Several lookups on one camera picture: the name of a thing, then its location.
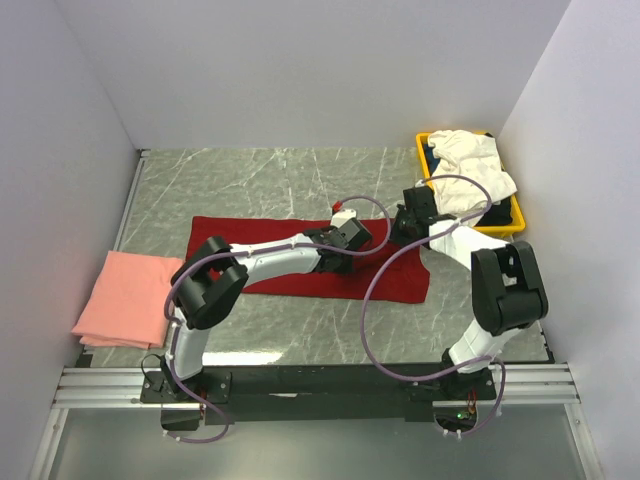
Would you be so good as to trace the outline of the red t shirt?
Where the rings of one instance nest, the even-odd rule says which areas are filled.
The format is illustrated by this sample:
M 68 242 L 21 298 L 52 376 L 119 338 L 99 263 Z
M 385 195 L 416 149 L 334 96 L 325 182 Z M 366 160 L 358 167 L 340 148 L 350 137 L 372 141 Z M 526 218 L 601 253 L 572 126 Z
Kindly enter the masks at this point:
M 327 226 L 327 220 L 215 218 L 195 216 L 186 256 L 191 257 L 212 236 L 227 243 L 250 244 L 284 239 L 309 229 Z M 248 294 L 361 300 L 376 272 L 399 247 L 389 243 L 374 255 L 356 257 L 354 271 L 294 274 L 265 280 L 248 286 Z M 371 298 L 406 304 L 425 301 L 430 273 L 423 266 L 420 253 L 413 249 L 395 260 L 377 282 Z

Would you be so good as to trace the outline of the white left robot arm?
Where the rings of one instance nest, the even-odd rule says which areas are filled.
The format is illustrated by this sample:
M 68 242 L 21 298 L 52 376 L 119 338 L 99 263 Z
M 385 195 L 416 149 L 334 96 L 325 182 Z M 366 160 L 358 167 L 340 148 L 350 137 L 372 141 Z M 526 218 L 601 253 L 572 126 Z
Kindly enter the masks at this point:
M 166 392 L 179 402 L 197 395 L 210 330 L 228 317 L 245 288 L 292 274 L 349 273 L 352 253 L 372 239 L 355 217 L 259 244 L 207 239 L 171 279 L 165 306 L 176 326 L 161 364 Z

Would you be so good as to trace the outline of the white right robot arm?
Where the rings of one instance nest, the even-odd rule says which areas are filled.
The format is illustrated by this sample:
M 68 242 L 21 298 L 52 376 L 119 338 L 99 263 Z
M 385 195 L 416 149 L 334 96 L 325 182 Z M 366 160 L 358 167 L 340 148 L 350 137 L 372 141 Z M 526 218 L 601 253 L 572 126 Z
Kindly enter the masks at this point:
M 439 374 L 444 395 L 460 399 L 474 386 L 472 373 L 486 368 L 519 331 L 544 318 L 549 309 L 537 260 L 530 244 L 508 243 L 461 226 L 437 212 L 427 186 L 403 191 L 390 240 L 406 247 L 420 240 L 470 271 L 474 318 L 444 354 L 452 365 Z

